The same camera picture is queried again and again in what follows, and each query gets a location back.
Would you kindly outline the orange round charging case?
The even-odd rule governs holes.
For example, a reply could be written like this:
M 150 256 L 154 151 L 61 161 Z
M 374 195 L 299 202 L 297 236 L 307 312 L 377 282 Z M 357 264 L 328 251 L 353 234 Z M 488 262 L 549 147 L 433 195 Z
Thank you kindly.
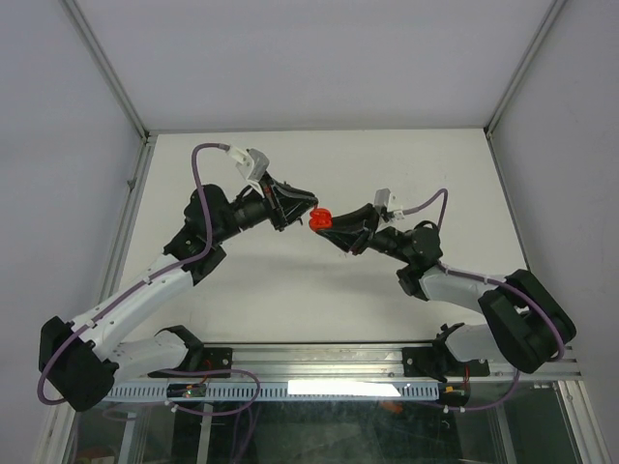
M 333 227 L 332 213 L 326 208 L 314 208 L 309 212 L 309 228 L 313 232 L 331 229 Z

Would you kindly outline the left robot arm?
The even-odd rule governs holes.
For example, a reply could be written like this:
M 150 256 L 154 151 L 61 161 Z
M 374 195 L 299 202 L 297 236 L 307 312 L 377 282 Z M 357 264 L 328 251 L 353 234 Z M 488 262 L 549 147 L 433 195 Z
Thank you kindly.
M 202 365 L 202 342 L 183 326 L 128 342 L 127 335 L 161 305 L 192 289 L 225 258 L 225 241 L 268 221 L 282 231 L 317 206 L 314 193 L 265 173 L 234 200 L 214 184 L 199 185 L 184 224 L 158 258 L 124 291 L 65 322 L 54 316 L 41 329 L 38 387 L 50 383 L 77 412 L 100 403 L 134 377 L 176 369 L 192 375 Z

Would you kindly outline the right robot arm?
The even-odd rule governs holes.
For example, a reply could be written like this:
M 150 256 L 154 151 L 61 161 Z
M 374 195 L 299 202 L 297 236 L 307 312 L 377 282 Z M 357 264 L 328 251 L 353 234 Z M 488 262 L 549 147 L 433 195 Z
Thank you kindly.
M 383 225 L 377 207 L 367 204 L 338 217 L 315 208 L 309 227 L 344 252 L 360 255 L 371 249 L 402 262 L 397 277 L 407 296 L 456 305 L 484 317 L 482 324 L 441 327 L 427 367 L 434 378 L 454 374 L 477 359 L 509 363 L 531 374 L 562 359 L 575 338 L 575 323 L 530 271 L 478 275 L 443 263 L 439 227 L 432 221 L 399 231 Z

